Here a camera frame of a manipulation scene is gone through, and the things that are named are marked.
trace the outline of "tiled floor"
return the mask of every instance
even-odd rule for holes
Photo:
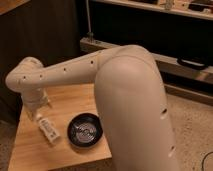
[[[175,131],[181,171],[201,171],[204,155],[213,151],[213,106],[168,95],[168,110]],[[16,128],[0,124],[0,171],[6,171]],[[111,159],[67,167],[54,171],[113,171]],[[205,162],[205,171],[213,170],[213,155]]]

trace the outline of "small bottle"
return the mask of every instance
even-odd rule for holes
[[[41,114],[36,115],[36,121],[45,137],[54,145],[61,137],[58,130],[52,125],[49,119],[44,118]]]

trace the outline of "screw hole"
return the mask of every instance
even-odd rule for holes
[[[161,119],[165,119],[167,116],[167,109],[164,109],[163,112],[161,113]]]
[[[67,68],[64,68],[63,71],[64,71],[64,74],[66,74],[67,73]]]
[[[40,75],[39,77],[40,77],[40,80],[42,80],[42,78],[43,78],[43,75]]]
[[[175,152],[175,146],[172,146],[171,149],[170,149],[170,152],[169,152],[168,156],[172,157],[173,154],[174,154],[174,152]]]
[[[167,112],[167,109],[164,109],[163,112],[162,112],[162,114],[165,114],[166,112]]]

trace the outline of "black bowl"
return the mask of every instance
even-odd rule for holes
[[[91,113],[76,116],[67,129],[67,135],[72,144],[78,147],[90,147],[102,136],[103,130],[99,118]]]

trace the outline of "robot end effector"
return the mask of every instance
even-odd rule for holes
[[[26,75],[43,68],[43,64],[36,58],[26,57],[6,77],[7,86],[21,93],[21,98],[26,112],[31,120],[35,119],[37,109],[49,104],[47,93],[43,88],[38,88],[35,83],[28,83]]]

